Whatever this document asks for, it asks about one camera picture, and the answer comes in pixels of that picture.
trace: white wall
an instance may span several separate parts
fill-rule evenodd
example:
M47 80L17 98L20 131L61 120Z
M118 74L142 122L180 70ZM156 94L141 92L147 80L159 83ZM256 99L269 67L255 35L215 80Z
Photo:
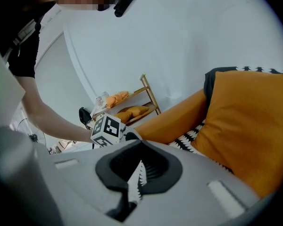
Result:
M65 13L61 11L62 7L54 5L43 17L41 21L40 43L36 58L36 65L42 59L48 48L63 33L63 24Z
M64 119L82 126L79 109L90 111L93 103L84 90L72 65L64 35L47 50L35 70L38 91L44 103ZM46 146L51 147L58 139L46 135Z
M124 17L113 13L68 12L67 47L95 96L133 91L146 72L166 110L212 68L283 70L283 27L263 0L137 0Z

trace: black fan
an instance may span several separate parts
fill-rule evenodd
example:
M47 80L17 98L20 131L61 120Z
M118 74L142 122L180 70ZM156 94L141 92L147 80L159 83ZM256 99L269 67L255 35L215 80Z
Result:
M20 121L17 131L28 135L33 142L46 145L44 133L39 128L36 128L27 118Z

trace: orange cloth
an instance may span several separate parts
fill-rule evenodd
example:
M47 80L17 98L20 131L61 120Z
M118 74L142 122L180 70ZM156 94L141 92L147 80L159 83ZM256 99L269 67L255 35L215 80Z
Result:
M278 189L283 182L283 74L216 72L206 122L192 146L230 168L260 197Z
M114 107L117 102L120 102L121 100L127 98L128 96L129 96L128 91L121 91L118 94L107 97L107 99L106 99L107 108Z

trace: sofa armrest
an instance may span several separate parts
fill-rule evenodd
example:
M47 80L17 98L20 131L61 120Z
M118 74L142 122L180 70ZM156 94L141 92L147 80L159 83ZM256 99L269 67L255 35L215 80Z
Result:
M199 125L206 117L203 89L135 128L142 139L168 144Z

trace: person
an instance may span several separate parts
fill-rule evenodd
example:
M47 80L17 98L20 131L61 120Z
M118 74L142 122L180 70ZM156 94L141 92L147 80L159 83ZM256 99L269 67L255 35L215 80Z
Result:
M91 142L92 130L66 121L42 101L34 79L40 22L55 3L90 9L112 4L112 0L5 0L5 8L0 10L0 53L25 90L22 103L36 127L60 139Z

